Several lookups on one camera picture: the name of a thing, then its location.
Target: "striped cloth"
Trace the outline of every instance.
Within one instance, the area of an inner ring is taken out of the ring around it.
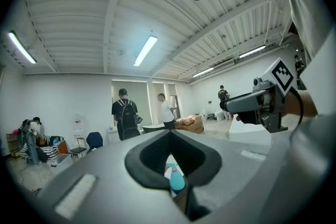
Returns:
[[[50,144],[50,137],[51,136],[47,136],[47,135],[45,136],[47,144]],[[60,141],[64,140],[64,137],[60,136],[59,140]],[[58,155],[57,145],[37,147],[36,150],[42,162],[47,162],[51,160],[52,158],[55,158]],[[20,156],[26,159],[31,159],[26,143],[24,144],[23,148],[20,151]]]

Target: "cabinet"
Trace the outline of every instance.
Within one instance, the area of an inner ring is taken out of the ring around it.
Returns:
[[[20,157],[20,147],[18,136],[16,134],[6,134],[9,152],[11,157],[19,158]]]

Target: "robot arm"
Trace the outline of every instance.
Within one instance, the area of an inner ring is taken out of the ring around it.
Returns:
[[[261,124],[270,133],[285,131],[281,126],[281,113],[285,96],[294,85],[294,77],[281,58],[253,81],[253,91],[224,100],[220,107],[238,113],[243,123]]]

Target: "white ceiling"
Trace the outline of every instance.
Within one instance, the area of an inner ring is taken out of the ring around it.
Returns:
[[[265,42],[270,0],[16,0],[2,26],[2,49],[25,73],[105,73],[192,80],[198,70]],[[268,46],[291,24],[288,0],[272,0]],[[16,31],[36,58],[8,40]],[[149,35],[158,42],[133,63]]]

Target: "black cable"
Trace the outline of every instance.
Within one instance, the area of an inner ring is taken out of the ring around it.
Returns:
[[[294,87],[290,88],[290,91],[295,95],[295,97],[298,99],[300,104],[300,119],[298,125],[300,125],[302,118],[303,118],[303,101],[301,99],[301,96],[299,95],[298,91],[294,89]]]
[[[28,161],[26,162],[26,167],[22,168],[22,169],[19,171],[19,175],[20,175],[20,177],[22,178],[22,181],[21,181],[21,185],[22,185],[22,186],[24,186],[24,185],[23,185],[24,177],[23,177],[23,175],[21,174],[21,172],[22,172],[24,169],[26,169],[27,167],[28,167]]]

